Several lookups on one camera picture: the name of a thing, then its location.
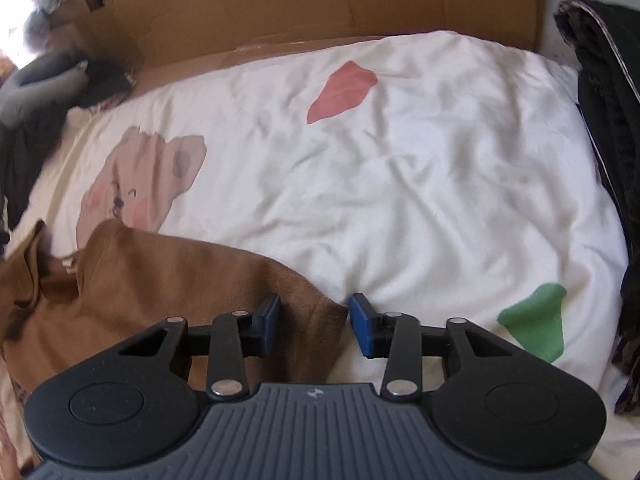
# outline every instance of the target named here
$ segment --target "silver screw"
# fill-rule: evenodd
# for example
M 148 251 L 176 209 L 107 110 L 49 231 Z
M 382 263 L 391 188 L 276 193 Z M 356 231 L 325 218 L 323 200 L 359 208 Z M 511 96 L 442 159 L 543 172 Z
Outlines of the silver screw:
M 406 379 L 396 379 L 386 384 L 386 390 L 394 397 L 406 397 L 418 391 L 418 385 Z
M 230 397 L 242 391 L 242 383 L 233 379 L 222 379 L 211 385 L 211 391 L 220 397 Z

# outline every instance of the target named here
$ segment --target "bedding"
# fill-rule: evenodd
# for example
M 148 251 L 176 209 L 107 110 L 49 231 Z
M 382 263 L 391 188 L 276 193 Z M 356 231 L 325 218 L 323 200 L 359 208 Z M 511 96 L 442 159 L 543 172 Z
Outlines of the bedding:
M 361 290 L 423 324 L 467 317 L 612 410 L 626 249 L 575 84 L 548 59 L 452 32 L 200 75 L 75 116 L 8 251 L 43 218 L 50 251 L 69 254 L 114 216 L 253 251 L 339 303 Z M 380 384 L 383 367 L 345 327 L 330 380 Z M 442 380 L 436 360 L 424 375 Z M 592 463 L 630 480 L 639 436 L 612 414 Z

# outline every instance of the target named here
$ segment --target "gray fabric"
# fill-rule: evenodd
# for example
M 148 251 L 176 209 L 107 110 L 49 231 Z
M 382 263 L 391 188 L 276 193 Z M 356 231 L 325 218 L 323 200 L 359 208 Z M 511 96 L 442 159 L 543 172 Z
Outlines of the gray fabric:
M 70 104 L 89 83 L 81 59 L 74 52 L 54 52 L 13 72 L 0 88 L 0 123 L 13 129 L 34 110 Z

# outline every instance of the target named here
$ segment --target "red shape print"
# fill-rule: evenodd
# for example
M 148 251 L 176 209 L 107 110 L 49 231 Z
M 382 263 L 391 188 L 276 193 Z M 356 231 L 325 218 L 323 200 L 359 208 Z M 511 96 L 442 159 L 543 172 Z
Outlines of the red shape print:
M 355 108 L 377 83 L 378 78 L 371 70 L 347 61 L 329 76 L 318 99 L 309 107 L 306 124 Z

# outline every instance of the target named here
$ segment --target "brown garment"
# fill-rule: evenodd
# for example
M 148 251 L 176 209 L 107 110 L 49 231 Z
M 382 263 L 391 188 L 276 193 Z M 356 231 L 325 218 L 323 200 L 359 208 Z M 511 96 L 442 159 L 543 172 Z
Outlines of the brown garment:
M 270 292 L 283 307 L 276 351 L 247 360 L 250 383 L 326 379 L 347 310 L 274 260 L 137 231 L 117 219 L 100 224 L 84 250 L 64 260 L 38 251 L 43 233 L 40 222 L 0 266 L 4 358 L 28 392 L 161 319 L 209 324 L 223 312 L 255 310 Z M 204 387 L 205 364 L 194 359 L 195 388 Z

